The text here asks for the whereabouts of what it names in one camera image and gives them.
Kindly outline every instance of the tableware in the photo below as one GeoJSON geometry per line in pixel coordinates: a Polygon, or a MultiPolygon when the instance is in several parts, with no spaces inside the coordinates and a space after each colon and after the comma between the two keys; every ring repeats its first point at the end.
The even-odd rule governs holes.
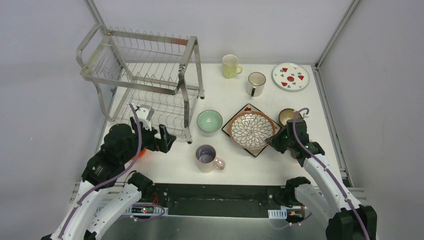
{"type": "Polygon", "coordinates": [[[267,78],[260,72],[252,72],[249,75],[248,82],[246,84],[246,91],[251,97],[257,97],[261,95],[264,90],[265,82],[267,78]]]}
{"type": "Polygon", "coordinates": [[[245,111],[234,117],[230,127],[230,137],[245,149],[259,149],[268,145],[265,139],[274,136],[276,127],[264,113],[245,111]]]}
{"type": "Polygon", "coordinates": [[[305,89],[310,81],[306,69],[291,62],[277,65],[272,70],[272,79],[277,86],[289,92],[298,92],[305,89]]]}
{"type": "MultiPolygon", "coordinates": [[[[225,135],[227,135],[228,137],[230,137],[230,126],[231,123],[233,121],[233,118],[235,116],[237,116],[239,113],[245,112],[245,111],[255,111],[255,112],[261,112],[261,110],[259,110],[257,107],[253,106],[252,104],[248,103],[246,105],[244,105],[238,112],[236,112],[222,127],[222,131],[224,132],[225,135]]],[[[274,123],[275,126],[275,132],[278,133],[278,131],[281,129],[281,127],[273,120],[272,121],[274,123]]],[[[259,156],[259,154],[262,153],[262,151],[267,147],[268,145],[264,146],[264,147],[260,147],[257,149],[246,149],[244,148],[244,150],[249,153],[250,155],[252,155],[253,157],[257,157],[259,156]]]]}
{"type": "Polygon", "coordinates": [[[278,114],[278,120],[283,126],[285,126],[287,124],[287,120],[295,118],[296,113],[297,111],[295,111],[293,108],[283,109],[278,114]]]}
{"type": "Polygon", "coordinates": [[[225,161],[217,158],[217,151],[211,145],[201,145],[196,150],[196,165],[204,173],[211,172],[214,169],[224,170],[225,161]]]}
{"type": "Polygon", "coordinates": [[[243,67],[238,65],[239,59],[232,55],[228,54],[222,58],[222,75],[227,79],[234,77],[237,74],[243,72],[243,67]]]}
{"type": "Polygon", "coordinates": [[[215,110],[204,110],[197,116],[197,126],[207,133],[215,132],[222,125],[223,117],[215,110]]]}

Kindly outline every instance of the yellow-green cup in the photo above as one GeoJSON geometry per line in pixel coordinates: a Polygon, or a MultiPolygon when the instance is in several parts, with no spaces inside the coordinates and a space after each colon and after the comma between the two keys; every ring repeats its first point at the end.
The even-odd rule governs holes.
{"type": "Polygon", "coordinates": [[[243,67],[238,65],[239,59],[232,55],[228,54],[222,58],[222,75],[227,79],[234,77],[237,74],[241,74],[243,72],[243,67]]]}

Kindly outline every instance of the two-tier dish rack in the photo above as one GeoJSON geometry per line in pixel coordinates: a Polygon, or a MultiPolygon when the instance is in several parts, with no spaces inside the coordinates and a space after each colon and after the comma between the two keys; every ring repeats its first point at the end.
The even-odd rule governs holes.
{"type": "Polygon", "coordinates": [[[199,41],[196,36],[181,38],[140,33],[105,25],[94,25],[76,50],[81,75],[94,84],[100,108],[112,123],[130,122],[129,104],[154,109],[153,126],[164,124],[171,134],[191,144],[190,122],[198,97],[205,98],[199,41]],[[97,31],[103,38],[86,62],[82,53],[97,31]],[[186,84],[185,72],[194,52],[198,86],[186,84]],[[99,84],[124,89],[110,114],[99,84]]]}

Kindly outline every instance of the wire shelf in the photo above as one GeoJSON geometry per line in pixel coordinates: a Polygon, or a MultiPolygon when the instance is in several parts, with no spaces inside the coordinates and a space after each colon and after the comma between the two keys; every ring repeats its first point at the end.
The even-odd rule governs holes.
{"type": "Polygon", "coordinates": [[[192,142],[189,125],[193,110],[197,98],[205,97],[196,36],[182,38],[95,25],[78,46],[76,61],[82,77],[96,87],[101,111],[110,122],[129,124],[128,104],[148,105],[155,111],[153,126],[163,124],[171,134],[192,142]],[[82,52],[98,30],[103,38],[83,62],[82,52]],[[193,54],[198,86],[186,85],[185,79],[193,54]],[[113,115],[105,107],[99,84],[125,89],[113,115]]]}
{"type": "MultiPolygon", "coordinates": [[[[193,109],[199,96],[199,90],[188,89],[187,91],[190,105],[189,120],[192,119],[193,109]]],[[[131,124],[130,117],[133,116],[129,104],[137,106],[147,105],[154,109],[151,123],[159,129],[159,124],[166,126],[170,134],[185,137],[184,128],[184,99],[181,92],[177,95],[167,95],[151,91],[132,89],[127,99],[124,101],[118,117],[117,123],[131,124]]]]}

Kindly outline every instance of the wall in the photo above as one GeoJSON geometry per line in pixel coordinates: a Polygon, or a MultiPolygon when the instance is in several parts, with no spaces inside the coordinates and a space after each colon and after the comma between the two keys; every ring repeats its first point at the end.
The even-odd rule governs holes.
{"type": "Polygon", "coordinates": [[[203,62],[316,63],[351,0],[96,0],[108,26],[198,36],[203,62]]]}
{"type": "Polygon", "coordinates": [[[82,0],[0,3],[2,240],[52,233],[94,152],[103,115],[75,60],[93,24],[82,0]]]}
{"type": "Polygon", "coordinates": [[[422,0],[362,1],[321,71],[347,165],[378,213],[381,239],[422,234],[423,9],[422,0]]]}

